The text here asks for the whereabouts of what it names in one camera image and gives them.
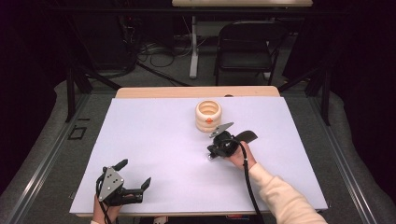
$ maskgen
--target black chair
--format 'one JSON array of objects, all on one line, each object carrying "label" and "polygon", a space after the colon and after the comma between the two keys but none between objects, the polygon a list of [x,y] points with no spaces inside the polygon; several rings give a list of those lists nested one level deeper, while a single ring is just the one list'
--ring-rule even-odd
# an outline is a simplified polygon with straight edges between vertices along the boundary
[{"label": "black chair", "polygon": [[236,21],[224,26],[219,33],[215,62],[216,85],[219,70],[270,73],[271,85],[279,47],[288,32],[279,21]]}]

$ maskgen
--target human hand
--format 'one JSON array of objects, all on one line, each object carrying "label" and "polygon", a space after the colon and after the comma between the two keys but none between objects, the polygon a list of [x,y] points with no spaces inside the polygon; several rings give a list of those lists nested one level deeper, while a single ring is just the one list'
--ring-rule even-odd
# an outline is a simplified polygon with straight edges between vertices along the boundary
[{"label": "human hand", "polygon": [[[247,169],[249,170],[257,162],[250,151],[250,147],[248,146],[248,143],[242,141],[241,144],[247,153]],[[231,161],[236,167],[238,167],[241,170],[244,170],[244,159],[245,158],[241,146],[238,146],[235,153],[231,157],[226,158],[226,160]]]},{"label": "human hand", "polygon": [[[108,208],[107,214],[111,220],[111,223],[113,223],[116,220],[117,216],[119,215],[122,205],[108,207],[105,203],[103,203],[103,206],[105,207],[105,209]],[[94,195],[92,221],[95,221],[99,224],[105,223],[105,214],[103,213],[102,208],[100,207],[99,200],[96,195]]]}]

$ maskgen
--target cable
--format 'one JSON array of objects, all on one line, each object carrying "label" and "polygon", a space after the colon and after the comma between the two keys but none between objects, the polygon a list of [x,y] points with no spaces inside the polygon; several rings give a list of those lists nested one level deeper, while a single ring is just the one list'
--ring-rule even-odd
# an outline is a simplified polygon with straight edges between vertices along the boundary
[{"label": "cable", "polygon": [[154,69],[151,69],[151,68],[149,68],[149,67],[143,65],[143,64],[140,63],[140,62],[136,62],[136,65],[138,65],[138,66],[140,66],[141,68],[143,68],[143,69],[149,71],[150,73],[154,74],[154,75],[157,76],[157,77],[163,77],[163,78],[165,78],[165,79],[174,81],[174,82],[176,82],[177,84],[179,84],[179,85],[181,85],[181,86],[185,86],[185,87],[190,87],[190,86],[191,86],[191,85],[189,85],[189,84],[187,84],[187,83],[178,81],[178,80],[176,80],[176,79],[170,77],[169,75],[166,75],[166,74],[164,74],[164,73],[161,73],[161,72],[159,72],[159,71],[156,71],[156,70],[154,70]]},{"label": "cable", "polygon": [[105,206],[103,205],[102,202],[99,201],[99,194],[100,194],[100,190],[102,188],[104,179],[105,179],[105,173],[103,173],[101,176],[99,176],[99,178],[96,180],[96,197],[97,197],[97,200],[99,202],[100,208],[102,209],[102,212],[105,215],[105,223],[106,224],[111,224],[111,219],[110,219],[110,217],[107,214],[107,210],[105,209]]},{"label": "cable", "polygon": [[248,176],[248,154],[247,154],[247,152],[245,150],[245,147],[242,145],[241,142],[239,142],[239,141],[237,141],[235,139],[224,139],[221,142],[224,142],[226,144],[234,142],[234,143],[238,144],[241,147],[242,154],[244,155],[244,173],[245,173],[245,180],[247,182],[248,195],[250,197],[251,202],[253,203],[254,210],[256,211],[256,217],[258,219],[257,223],[264,224],[264,220],[262,219],[262,214],[260,213],[259,206],[256,203],[256,199],[254,198],[254,194],[253,194],[253,191],[252,191],[251,185],[250,185],[250,179],[249,179],[249,176]]}]

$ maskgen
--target table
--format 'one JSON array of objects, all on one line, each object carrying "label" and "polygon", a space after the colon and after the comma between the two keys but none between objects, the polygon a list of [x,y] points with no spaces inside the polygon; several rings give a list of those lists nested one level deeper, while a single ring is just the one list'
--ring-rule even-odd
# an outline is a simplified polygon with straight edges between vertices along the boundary
[{"label": "table", "polygon": [[[287,105],[275,87],[170,87],[118,91],[70,213],[91,216],[94,183],[102,167],[130,159],[119,171],[125,188],[139,188],[148,177],[152,179],[143,202],[123,206],[122,215],[254,214],[243,172],[225,160],[209,161],[205,147],[211,140],[194,126],[195,106],[209,97],[223,107],[224,121],[235,122],[231,133],[251,128],[259,136],[250,143],[252,150],[267,145],[266,150],[253,150],[257,161],[290,182],[314,208],[327,208]],[[255,109],[232,109],[238,106]],[[244,116],[236,116],[237,111]],[[258,194],[255,197],[261,211],[268,212]]]},{"label": "table", "polygon": [[[173,0],[174,7],[311,7],[312,0]],[[197,20],[192,16],[190,78],[197,78]]]}]

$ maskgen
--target black curtain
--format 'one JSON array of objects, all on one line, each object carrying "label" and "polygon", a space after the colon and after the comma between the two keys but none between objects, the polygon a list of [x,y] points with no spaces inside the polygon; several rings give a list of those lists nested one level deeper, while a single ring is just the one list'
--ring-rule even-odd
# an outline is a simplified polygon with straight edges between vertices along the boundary
[{"label": "black curtain", "polygon": [[354,146],[377,184],[396,202],[396,16],[392,1],[316,0],[345,9],[343,19],[307,19],[284,76],[331,59],[331,90],[345,103]]},{"label": "black curtain", "polygon": [[56,101],[65,65],[35,4],[0,6],[0,192],[18,172]]}]

